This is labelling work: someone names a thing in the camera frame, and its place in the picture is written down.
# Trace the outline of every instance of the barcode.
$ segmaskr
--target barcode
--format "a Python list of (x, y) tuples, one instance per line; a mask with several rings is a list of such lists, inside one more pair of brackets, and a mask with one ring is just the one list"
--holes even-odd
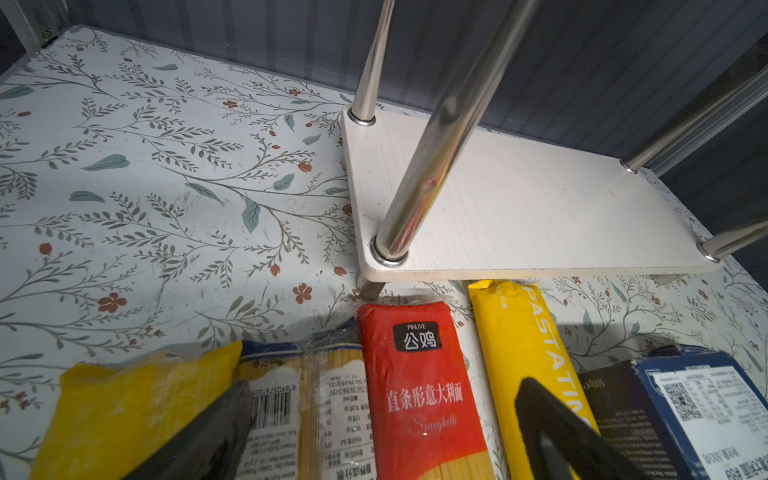
[(667, 390), (667, 396), (672, 401), (672, 406), (680, 415), (680, 420), (687, 422), (691, 419), (703, 419), (704, 415), (701, 415), (699, 407), (696, 406), (693, 399), (688, 395), (688, 391), (685, 385), (682, 383), (670, 383), (665, 385), (664, 389)]
[(290, 423), (290, 391), (253, 396), (252, 430)]

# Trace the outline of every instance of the metal ring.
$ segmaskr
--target metal ring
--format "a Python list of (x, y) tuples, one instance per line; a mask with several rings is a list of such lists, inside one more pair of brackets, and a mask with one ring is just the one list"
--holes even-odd
[(351, 121), (355, 122), (358, 125), (362, 125), (363, 127), (370, 127), (371, 125), (376, 123), (375, 115), (370, 120), (360, 120), (358, 117), (355, 116), (354, 113), (352, 113), (352, 108), (346, 111), (346, 116), (349, 117)]
[(622, 167), (624, 167), (624, 169), (625, 169), (626, 171), (628, 171), (629, 173), (631, 173), (631, 174), (636, 174), (636, 173), (637, 173), (637, 170), (632, 170), (631, 168), (629, 168), (629, 167), (627, 166), (627, 164), (626, 164), (626, 163), (624, 163), (624, 161), (623, 161), (623, 160), (619, 160), (619, 163), (620, 163), (620, 164), (621, 164), (621, 166), (622, 166)]
[(719, 258), (712, 257), (710, 254), (707, 253), (707, 251), (702, 246), (702, 242), (699, 242), (696, 244), (696, 248), (699, 249), (702, 255), (704, 255), (704, 258), (709, 260), (710, 262), (720, 263)]
[(406, 252), (405, 255), (403, 255), (397, 260), (389, 260), (384, 258), (384, 256), (381, 253), (379, 253), (379, 251), (376, 249), (376, 235), (374, 235), (373, 238), (371, 239), (370, 246), (371, 246), (371, 254), (373, 255), (373, 258), (375, 258), (376, 261), (381, 263), (383, 266), (394, 268), (396, 266), (403, 265), (404, 262), (408, 259), (408, 252)]

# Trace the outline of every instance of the metal pole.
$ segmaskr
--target metal pole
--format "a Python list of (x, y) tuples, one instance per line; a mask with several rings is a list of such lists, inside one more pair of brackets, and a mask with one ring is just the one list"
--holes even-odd
[(445, 177), (491, 101), (541, 0), (517, 0), (470, 70), (454, 71), (419, 140), (382, 226), (371, 243), (376, 259), (402, 263)]
[(636, 174), (645, 164), (660, 157), (682, 160), (766, 96), (768, 66), (744, 83), (725, 92), (696, 114), (673, 126), (629, 160), (621, 161), (621, 164), (627, 171)]
[(706, 242), (697, 243), (699, 251), (709, 260), (717, 263), (736, 250), (768, 235), (768, 217), (752, 220), (744, 225), (722, 232)]
[(360, 83), (357, 84), (355, 100), (352, 102), (352, 108), (347, 111), (349, 118), (357, 124), (373, 125), (376, 122), (374, 110), (376, 109), (376, 100), (379, 98), (379, 83), (382, 79), (386, 40), (389, 36), (389, 24), (392, 21), (394, 8), (395, 0), (384, 0), (379, 16), (379, 26), (376, 27), (371, 49), (368, 50), (366, 66), (362, 69)]

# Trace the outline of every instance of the plastic wrapper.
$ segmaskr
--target plastic wrapper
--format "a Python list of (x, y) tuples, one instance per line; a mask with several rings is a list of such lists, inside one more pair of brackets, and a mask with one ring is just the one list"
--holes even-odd
[(124, 369), (72, 367), (30, 479), (123, 478), (232, 386), (241, 348), (197, 359), (155, 353)]
[(498, 422), (515, 480), (533, 480), (515, 411), (520, 382), (538, 380), (599, 433), (584, 390), (536, 285), (482, 280), (469, 286)]
[(298, 343), (244, 342), (237, 376), (253, 417), (236, 478), (376, 477), (356, 321)]
[(495, 478), (449, 307), (365, 305), (358, 316), (379, 478)]

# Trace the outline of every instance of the floral tablecloth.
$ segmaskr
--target floral tablecloth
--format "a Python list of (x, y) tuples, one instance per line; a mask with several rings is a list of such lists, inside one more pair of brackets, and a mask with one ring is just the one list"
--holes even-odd
[[(354, 311), (337, 123), (348, 103), (346, 93), (85, 27), (0, 87), (3, 478), (28, 476), (58, 376), (77, 362), (299, 338)], [(663, 287), (645, 276), (539, 284), (578, 369), (677, 340), (733, 354), (765, 395), (768, 295), (733, 259), (724, 263)], [(423, 293), (451, 298), (496, 474), (506, 478), (465, 288), (384, 291), (401, 303)]]

